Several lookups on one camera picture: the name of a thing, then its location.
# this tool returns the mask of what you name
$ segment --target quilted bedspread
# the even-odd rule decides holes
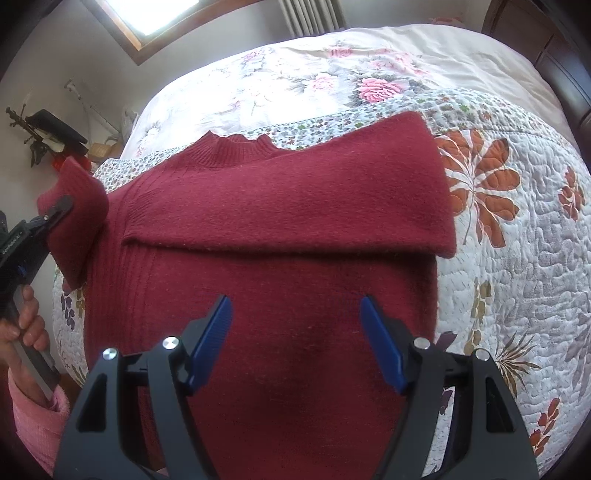
[[[438,260],[436,342],[493,355],[544,473],[591,408],[591,176],[571,143],[506,100],[456,88],[242,133],[305,148],[407,110],[422,114],[436,138],[456,215],[457,255]],[[108,161],[97,177],[111,191],[180,149]],[[54,330],[67,369],[83,382],[85,292],[62,291],[62,281],[57,273]],[[443,458],[452,403],[453,391],[444,392],[426,473]]]

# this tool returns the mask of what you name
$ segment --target sweater cuff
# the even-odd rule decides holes
[[[61,433],[63,431],[64,425],[70,416],[70,402],[61,387],[56,388],[51,404],[47,408],[37,405],[21,392],[14,382],[10,370],[8,371],[8,388],[12,397],[12,408],[15,412],[18,412],[19,423],[26,420],[27,423],[35,423],[52,433]]]

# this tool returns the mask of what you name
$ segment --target orange flower pattern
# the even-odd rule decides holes
[[[515,170],[505,168],[509,159],[506,138],[494,140],[484,153],[485,140],[475,129],[452,130],[437,137],[436,142],[446,168],[454,214],[460,215],[466,209],[470,212],[464,244],[475,207],[478,241],[482,243],[486,234],[494,248],[504,247],[505,237],[497,218],[512,221],[519,207],[512,200],[491,192],[514,190],[521,183]]]
[[[534,449],[534,455],[536,457],[542,454],[544,447],[550,441],[550,435],[548,434],[556,424],[556,419],[560,413],[560,410],[558,409],[559,403],[559,398],[555,398],[550,402],[548,413],[542,413],[538,420],[538,425],[542,427],[542,429],[535,429],[534,433],[530,435],[531,447]]]
[[[562,187],[562,190],[558,194],[558,200],[562,204],[566,216],[573,220],[578,220],[579,212],[582,206],[585,205],[585,195],[572,167],[567,167],[564,178],[568,185]]]

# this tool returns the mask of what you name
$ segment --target wooden headboard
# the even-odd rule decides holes
[[[525,56],[550,84],[591,170],[591,75],[555,20],[532,0],[492,0],[482,32]]]

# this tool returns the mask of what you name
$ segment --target sweater sleeve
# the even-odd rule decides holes
[[[70,416],[70,403],[66,394],[61,387],[57,387],[52,404],[49,408],[43,408],[20,391],[11,371],[8,371],[8,386],[17,435],[39,465],[51,476],[61,434]]]
[[[51,230],[47,244],[68,285],[78,288],[85,280],[90,247],[109,212],[109,200],[103,184],[72,158],[64,162],[56,185],[37,199],[39,214],[64,195],[72,197],[74,208]]]

